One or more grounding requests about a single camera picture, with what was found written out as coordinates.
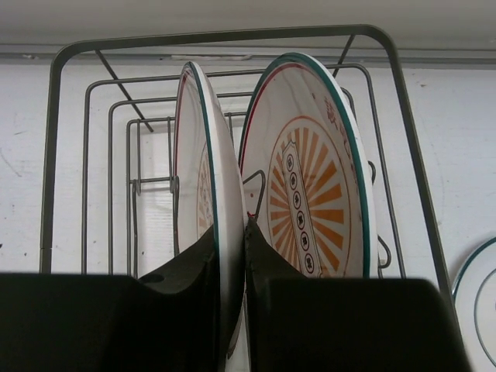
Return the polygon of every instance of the dish rack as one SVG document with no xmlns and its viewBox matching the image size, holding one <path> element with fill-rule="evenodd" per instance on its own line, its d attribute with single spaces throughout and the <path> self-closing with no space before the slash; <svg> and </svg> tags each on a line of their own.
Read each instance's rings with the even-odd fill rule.
<svg viewBox="0 0 496 372">
<path fill-rule="evenodd" d="M 82 172 L 82 203 L 81 203 L 81 273 L 87 272 L 87 257 L 88 257 L 88 154 L 89 154 L 89 128 L 90 128 L 90 107 L 91 107 L 91 93 L 103 85 L 116 85 L 122 91 L 126 100 L 114 103 L 108 111 L 108 272 L 113 274 L 113 213 L 112 213 L 112 127 L 113 127 L 113 113 L 120 107 L 130 105 L 136 112 L 136 119 L 129 120 L 126 125 L 126 269 L 128 275 L 137 277 L 138 272 L 138 216 L 136 214 L 136 199 L 140 195 L 141 185 L 149 183 L 166 183 L 170 192 L 173 195 L 173 228 L 174 228 L 174 254 L 177 254 L 177 192 L 175 192 L 174 178 L 171 175 L 172 170 L 172 153 L 171 153 L 171 126 L 174 123 L 174 117 L 153 117 L 145 118 L 140 111 L 139 105 L 146 103 L 161 103 L 161 102 L 175 102 L 176 97 L 166 98 L 145 98 L 133 99 L 126 90 L 127 84 L 134 83 L 150 83 L 156 81 L 176 81 L 179 75 L 165 75 L 165 76 L 152 76 L 152 77 L 131 77 L 120 79 L 112 69 L 109 62 L 106 60 L 103 50 L 116 50 L 140 47 L 165 47 L 172 45 L 187 45 L 187 44 L 202 44 L 202 43 L 219 43 L 219 42 L 232 42 L 232 41 L 245 41 L 245 40 L 265 40 L 265 39 L 287 39 L 287 38 L 310 38 L 321 36 L 346 36 L 347 41 L 344 45 L 340 57 L 334 64 L 327 64 L 328 69 L 333 69 L 333 76 L 335 77 L 339 70 L 342 69 L 356 69 L 360 71 L 367 83 L 368 97 L 370 101 L 370 110 L 372 112 L 372 119 L 374 124 L 374 132 L 377 141 L 377 151 L 379 154 L 379 168 L 381 169 L 382 178 L 384 181 L 384 191 L 386 195 L 387 210 L 389 212 L 391 231 L 394 240 L 394 249 L 398 259 L 398 268 L 400 277 L 406 277 L 405 265 L 403 261 L 403 254 L 401 250 L 401 240 L 398 233 L 398 224 L 394 212 L 394 203 L 391 196 L 391 186 L 388 176 L 388 167 L 386 164 L 386 157 L 384 155 L 383 139 L 381 135 L 381 125 L 376 108 L 376 99 L 374 96 L 374 89 L 369 71 L 362 64 L 347 63 L 346 56 L 353 45 L 356 36 L 366 36 L 378 42 L 387 54 L 387 60 L 390 64 L 391 73 L 398 96 L 398 104 L 401 110 L 402 120 L 405 127 L 405 134 L 408 141 L 410 157 L 415 172 L 415 179 L 418 187 L 418 194 L 420 196 L 423 217 L 425 220 L 425 227 L 429 237 L 430 249 L 432 252 L 432 259 L 436 269 L 436 278 L 438 281 L 441 295 L 447 303 L 451 316 L 456 319 L 455 309 L 453 307 L 453 299 L 451 296 L 450 281 L 446 270 L 446 264 L 443 255 L 443 248 L 437 228 L 436 216 L 432 205 L 431 194 L 429 191 L 429 184 L 427 181 L 424 163 L 422 160 L 422 152 L 419 146 L 419 139 L 415 130 L 415 123 L 408 100 L 408 93 L 406 91 L 405 79 L 401 70 L 398 51 L 388 34 L 381 29 L 368 25 L 351 25 L 351 26 L 316 26 L 316 27 L 291 27 L 281 29 L 254 29 L 233 32 L 216 32 L 216 33 L 193 33 L 183 35 L 169 35 L 169 36 L 144 36 L 132 37 L 122 39 L 108 39 L 108 40 L 93 40 L 74 43 L 63 48 L 58 55 L 53 59 L 50 69 L 50 86 L 49 86 L 49 99 L 47 109 L 46 121 L 46 147 L 45 147 L 45 166 L 43 171 L 43 204 L 42 204 L 42 225 L 40 237 L 40 273 L 51 273 L 52 263 L 52 242 L 53 242 L 53 205 L 54 205 L 54 188 L 55 188 L 55 170 L 57 161 L 57 131 L 59 125 L 59 108 L 60 108 L 60 83 L 61 73 L 64 65 L 74 56 L 80 53 L 94 52 L 102 62 L 105 69 L 110 73 L 112 79 L 100 80 L 91 83 L 86 90 L 84 97 L 84 120 L 83 120 L 83 172 Z M 241 76 L 262 74 L 262 69 L 242 70 L 242 71 L 222 71 L 212 72 L 207 74 L 210 78 L 225 77 L 225 76 Z M 343 89 L 345 96 L 348 98 L 350 107 L 355 113 L 355 103 L 353 96 L 345 88 Z M 232 92 L 222 93 L 220 98 L 236 98 L 236 97 L 250 97 L 252 92 Z M 233 137 L 233 118 L 244 116 L 245 112 L 226 112 L 225 116 L 231 130 L 231 137 Z M 149 131 L 153 132 L 150 124 L 160 122 L 167 124 L 167 135 L 169 144 L 169 174 L 163 177 L 143 178 L 141 176 L 141 142 L 140 142 L 140 127 L 145 126 Z M 131 128 L 137 126 L 137 177 L 131 178 Z M 376 168 L 374 164 L 369 162 L 372 170 L 372 178 L 375 180 Z M 262 182 L 264 176 L 262 174 L 254 174 L 251 178 L 260 175 Z M 381 271 L 388 267 L 391 263 L 391 252 L 386 242 L 379 236 L 379 244 L 383 246 L 386 253 L 386 260 L 379 264 L 379 275 Z"/>
</svg>

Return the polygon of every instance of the plate design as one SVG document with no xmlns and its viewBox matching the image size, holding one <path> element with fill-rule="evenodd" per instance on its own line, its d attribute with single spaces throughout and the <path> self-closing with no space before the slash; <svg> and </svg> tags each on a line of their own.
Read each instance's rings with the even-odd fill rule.
<svg viewBox="0 0 496 372">
<path fill-rule="evenodd" d="M 475 298 L 475 329 L 487 358 L 496 367 L 496 268 L 482 282 Z"/>
<path fill-rule="evenodd" d="M 309 277 L 343 272 L 350 251 L 351 229 L 344 224 L 350 220 L 350 198 L 335 158 L 329 134 L 302 116 L 284 127 L 270 161 L 267 211 L 273 247 Z"/>
<path fill-rule="evenodd" d="M 208 163 L 207 144 L 203 146 L 200 158 L 200 171 L 198 173 L 198 208 L 196 210 L 197 237 L 202 235 L 214 223 L 212 204 L 212 182 L 210 180 L 210 164 Z"/>
</svg>

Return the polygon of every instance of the orange sunburst pattern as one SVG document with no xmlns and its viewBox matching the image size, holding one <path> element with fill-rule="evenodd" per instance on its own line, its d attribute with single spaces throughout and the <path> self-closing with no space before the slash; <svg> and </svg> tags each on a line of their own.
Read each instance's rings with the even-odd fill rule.
<svg viewBox="0 0 496 372">
<path fill-rule="evenodd" d="M 198 174 L 197 188 L 197 233 L 200 238 L 214 223 L 212 205 L 212 183 L 210 181 L 210 166 L 208 164 L 207 144 L 201 152 L 200 172 Z"/>
<path fill-rule="evenodd" d="M 291 120 L 270 160 L 267 217 L 274 249 L 308 277 L 340 276 L 350 249 L 346 179 L 329 134 Z"/>
</svg>

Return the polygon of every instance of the ceramic plate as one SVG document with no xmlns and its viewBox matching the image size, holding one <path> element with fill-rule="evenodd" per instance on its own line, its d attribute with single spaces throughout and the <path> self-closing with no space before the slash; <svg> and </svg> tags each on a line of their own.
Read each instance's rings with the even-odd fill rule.
<svg viewBox="0 0 496 372">
<path fill-rule="evenodd" d="M 213 225 L 220 272 L 219 340 L 227 348 L 231 336 L 228 320 L 239 314 L 243 297 L 247 217 L 229 127 L 208 78 L 196 63 L 184 66 L 176 118 L 174 175 L 179 177 L 179 250 L 187 249 Z"/>
<path fill-rule="evenodd" d="M 241 138 L 243 179 L 267 179 L 258 224 L 272 247 L 308 277 L 377 273 L 372 184 L 357 124 L 316 59 L 277 58 L 253 93 Z M 260 182 L 245 185 L 254 213 Z"/>
<path fill-rule="evenodd" d="M 456 276 L 453 296 L 474 370 L 496 370 L 496 238 L 465 261 Z"/>
</svg>

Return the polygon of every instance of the wire frame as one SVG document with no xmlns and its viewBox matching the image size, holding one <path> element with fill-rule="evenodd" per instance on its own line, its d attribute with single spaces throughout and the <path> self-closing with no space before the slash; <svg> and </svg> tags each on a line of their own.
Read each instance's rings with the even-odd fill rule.
<svg viewBox="0 0 496 372">
<path fill-rule="evenodd" d="M 368 95 L 370 99 L 370 108 L 372 111 L 372 118 L 374 121 L 374 131 L 377 139 L 377 149 L 379 153 L 381 173 L 384 180 L 384 188 L 386 191 L 387 206 L 391 220 L 391 228 L 394 238 L 394 247 L 398 257 L 398 266 L 401 277 L 405 277 L 405 265 L 401 253 L 401 242 L 398 234 L 398 227 L 394 213 L 394 204 L 391 197 L 391 187 L 388 177 L 388 168 L 384 155 L 384 148 L 381 137 L 381 127 L 377 117 L 377 109 L 375 105 L 374 90 L 372 82 L 367 69 L 360 64 L 345 64 L 346 55 L 352 46 L 356 36 L 367 36 L 372 40 L 377 41 L 387 53 L 387 58 L 390 64 L 392 77 L 398 96 L 398 105 L 401 110 L 401 116 L 405 128 L 405 134 L 408 141 L 408 148 L 412 159 L 412 165 L 415 172 L 416 184 L 422 204 L 423 217 L 425 220 L 425 227 L 429 238 L 430 249 L 434 267 L 436 269 L 436 278 L 439 284 L 441 294 L 449 307 L 450 314 L 453 319 L 456 319 L 455 309 L 453 307 L 453 299 L 451 297 L 450 281 L 446 269 L 446 263 L 443 255 L 443 248 L 439 236 L 439 230 L 436 223 L 436 215 L 432 205 L 432 198 L 429 190 L 429 184 L 425 172 L 424 162 L 422 159 L 422 152 L 419 146 L 419 139 L 415 129 L 412 109 L 408 100 L 408 92 L 406 90 L 405 78 L 401 69 L 400 60 L 398 58 L 398 51 L 394 42 L 381 29 L 368 25 L 348 25 L 348 26 L 315 26 L 315 27 L 292 27 L 280 29 L 254 29 L 233 32 L 216 32 L 216 33 L 192 33 L 182 35 L 166 35 L 166 36 L 142 36 L 122 39 L 108 39 L 108 40 L 92 40 L 79 43 L 73 43 L 63 48 L 53 59 L 50 69 L 50 86 L 48 96 L 48 109 L 46 118 L 46 144 L 45 144 L 45 164 L 43 170 L 43 200 L 42 200 L 42 213 L 41 213 L 41 233 L 40 233 L 40 273 L 48 274 L 51 272 L 52 264 L 52 245 L 53 245 L 53 206 L 54 206 L 54 189 L 56 180 L 56 162 L 57 162 L 57 132 L 59 124 L 59 109 L 60 109 L 60 83 L 61 74 L 64 65 L 74 56 L 80 53 L 93 51 L 97 54 L 98 58 L 110 73 L 112 79 L 95 81 L 90 84 L 86 90 L 84 97 L 84 129 L 83 129 L 83 183 L 82 183 L 82 206 L 81 206 L 81 273 L 86 273 L 87 266 L 87 252 L 88 252 L 88 154 L 89 154 L 89 124 L 90 124 L 90 101 L 91 93 L 102 85 L 115 84 L 119 87 L 125 95 L 126 100 L 116 102 L 109 109 L 108 114 L 108 272 L 113 272 L 113 221 L 112 221 L 112 127 L 113 127 L 113 113 L 115 109 L 122 105 L 131 105 L 138 119 L 131 120 L 126 126 L 126 225 L 127 225 L 127 273 L 137 275 L 137 216 L 136 216 L 136 196 L 140 194 L 141 185 L 150 182 L 168 182 L 169 188 L 173 194 L 173 215 L 175 217 L 174 206 L 177 207 L 177 188 L 179 185 L 174 182 L 171 175 L 158 178 L 141 178 L 140 171 L 140 126 L 144 124 L 149 131 L 153 132 L 153 127 L 150 123 L 153 122 L 166 122 L 168 128 L 168 141 L 171 144 L 171 123 L 174 118 L 145 118 L 140 111 L 138 105 L 146 103 L 158 102 L 173 102 L 175 97 L 169 98 L 147 98 L 147 99 L 132 99 L 125 88 L 126 84 L 134 83 L 147 83 L 153 81 L 174 81 L 179 78 L 177 75 L 167 75 L 160 77 L 137 77 L 119 79 L 109 62 L 105 59 L 102 50 L 115 50 L 115 49 L 128 49 L 139 47 L 164 47 L 171 45 L 185 45 L 185 44 L 200 44 L 200 43 L 215 43 L 215 42 L 232 42 L 243 40 L 265 40 L 265 39 L 287 39 L 298 37 L 320 37 L 320 36 L 348 36 L 346 45 L 343 48 L 341 56 L 334 65 L 327 65 L 327 68 L 334 69 L 333 75 L 336 76 L 340 69 L 355 68 L 361 71 L 367 81 Z M 260 74 L 261 70 L 245 70 L 245 71 L 223 71 L 208 74 L 209 77 L 221 76 L 239 76 L 249 74 Z M 354 111 L 353 97 L 351 94 L 344 90 L 345 95 L 350 101 L 352 110 Z M 224 94 L 225 97 L 243 97 L 251 95 L 251 92 L 246 93 L 229 93 Z M 243 112 L 228 112 L 226 117 L 228 119 L 229 127 L 232 129 L 232 117 L 236 115 L 244 115 Z M 137 125 L 139 128 L 138 133 L 138 162 L 137 162 L 137 179 L 130 177 L 130 128 L 132 125 Z M 372 164 L 373 178 L 375 178 L 375 166 Z M 174 252 L 177 253 L 177 219 L 174 218 Z M 134 237 L 131 237 L 132 225 L 134 225 Z M 391 262 L 391 253 L 382 238 L 379 243 L 386 249 L 387 259 L 385 263 L 380 264 L 379 272 Z M 134 254 L 134 267 L 132 267 L 132 255 Z"/>
</svg>

